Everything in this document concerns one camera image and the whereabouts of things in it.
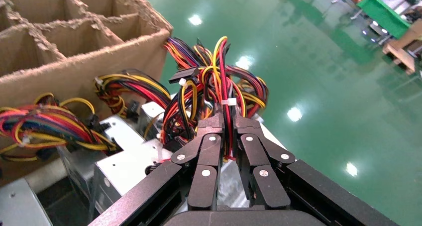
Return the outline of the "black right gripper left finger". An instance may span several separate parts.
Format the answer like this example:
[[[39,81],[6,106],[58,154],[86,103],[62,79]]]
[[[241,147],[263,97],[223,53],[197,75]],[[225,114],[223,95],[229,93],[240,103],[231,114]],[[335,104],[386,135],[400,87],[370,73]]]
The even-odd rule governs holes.
[[[215,105],[213,116],[198,121],[196,137],[171,156],[171,161],[184,167],[192,179],[188,210],[216,209],[224,130],[222,107]]]

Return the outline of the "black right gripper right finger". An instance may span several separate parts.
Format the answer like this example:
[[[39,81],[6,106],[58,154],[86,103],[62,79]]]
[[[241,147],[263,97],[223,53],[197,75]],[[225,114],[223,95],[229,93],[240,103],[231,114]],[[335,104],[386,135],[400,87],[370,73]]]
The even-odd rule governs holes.
[[[269,140],[257,120],[243,117],[233,109],[233,153],[250,206],[285,209],[291,200],[278,173],[295,162],[293,153]]]

